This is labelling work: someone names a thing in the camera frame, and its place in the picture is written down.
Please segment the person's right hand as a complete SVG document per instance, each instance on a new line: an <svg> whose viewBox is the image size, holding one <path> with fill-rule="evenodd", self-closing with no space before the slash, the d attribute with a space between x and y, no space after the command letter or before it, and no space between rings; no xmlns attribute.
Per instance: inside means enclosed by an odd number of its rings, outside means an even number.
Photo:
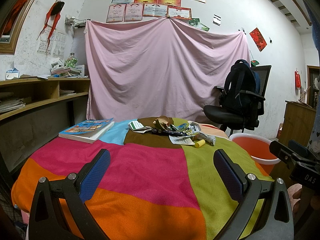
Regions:
<svg viewBox="0 0 320 240"><path fill-rule="evenodd" d="M302 194L303 194L303 188L299 189L297 192L295 192L293 195L292 195L292 198L294 200L297 200L295 202L295 204L293 205L293 208L292 208L292 213L294 215L297 214L297 212L299 211L299 208L300 208L300 203L301 203L301 200L302 200ZM314 209L314 210L319 210L319 206L320 206L320 200L319 200L319 196L318 195L313 195L310 199L310 205L311 207Z"/></svg>

